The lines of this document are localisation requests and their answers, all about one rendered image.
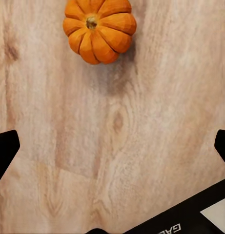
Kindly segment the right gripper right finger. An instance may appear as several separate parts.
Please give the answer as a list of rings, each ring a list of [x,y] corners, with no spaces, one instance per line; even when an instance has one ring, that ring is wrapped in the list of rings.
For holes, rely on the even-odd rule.
[[[214,147],[225,162],[225,130],[218,130]]]

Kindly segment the pumpkin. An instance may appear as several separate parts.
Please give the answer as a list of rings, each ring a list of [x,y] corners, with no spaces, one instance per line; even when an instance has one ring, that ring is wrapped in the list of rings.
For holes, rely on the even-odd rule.
[[[88,64],[112,64],[137,29],[128,0],[70,0],[63,29],[70,47]]]

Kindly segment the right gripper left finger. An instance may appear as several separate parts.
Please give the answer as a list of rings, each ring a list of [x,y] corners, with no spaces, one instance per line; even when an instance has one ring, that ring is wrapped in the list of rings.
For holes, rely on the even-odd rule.
[[[20,141],[16,130],[0,134],[0,179],[11,164],[19,148]]]

